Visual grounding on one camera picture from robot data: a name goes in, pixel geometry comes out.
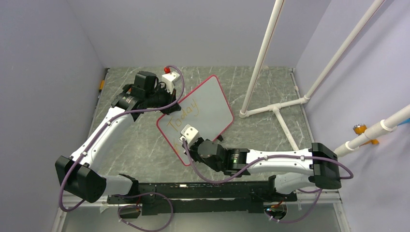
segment marble surface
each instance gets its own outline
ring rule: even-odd
[[[185,94],[190,92],[208,76],[218,76],[222,88],[234,113],[234,123],[222,136],[225,147],[246,147],[261,151],[292,150],[278,120],[272,112],[260,113],[241,119],[238,116],[249,85],[253,67],[181,67],[185,78]],[[107,113],[114,97],[125,84],[133,83],[138,71],[149,71],[161,77],[163,67],[110,68],[97,106],[93,130]],[[255,87],[249,109],[277,102],[297,99],[288,69],[265,67]],[[299,105],[281,109],[299,149],[310,147],[308,130]],[[117,175],[124,173],[140,182],[195,182],[202,181],[191,167],[182,165],[176,154],[156,127],[161,113],[145,113],[127,129],[113,145],[102,163],[99,174]],[[223,179],[202,163],[198,169],[208,178]],[[266,180],[271,173],[236,178],[236,181]]]

